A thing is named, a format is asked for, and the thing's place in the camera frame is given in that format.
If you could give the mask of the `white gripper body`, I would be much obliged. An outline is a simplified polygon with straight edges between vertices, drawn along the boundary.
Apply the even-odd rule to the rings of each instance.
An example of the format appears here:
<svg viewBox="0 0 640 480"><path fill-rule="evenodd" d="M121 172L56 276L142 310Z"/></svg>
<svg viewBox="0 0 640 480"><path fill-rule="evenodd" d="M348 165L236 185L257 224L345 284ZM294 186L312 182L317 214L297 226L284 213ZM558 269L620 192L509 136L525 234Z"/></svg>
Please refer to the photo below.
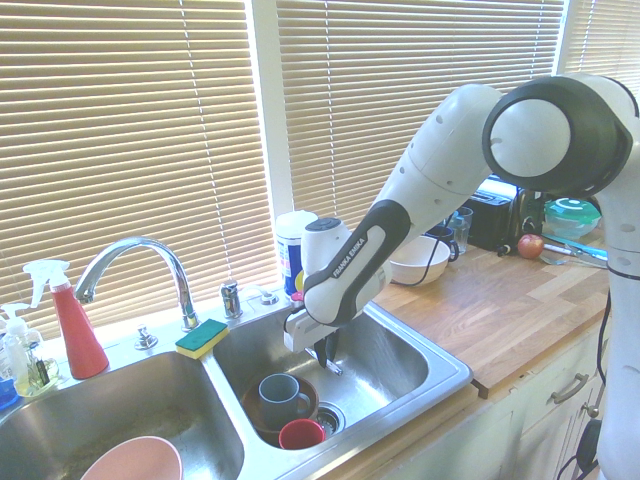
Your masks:
<svg viewBox="0 0 640 480"><path fill-rule="evenodd" d="M289 351L299 353L335 331L336 327L315 321L306 309L301 309L292 312L285 320L284 345Z"/></svg>

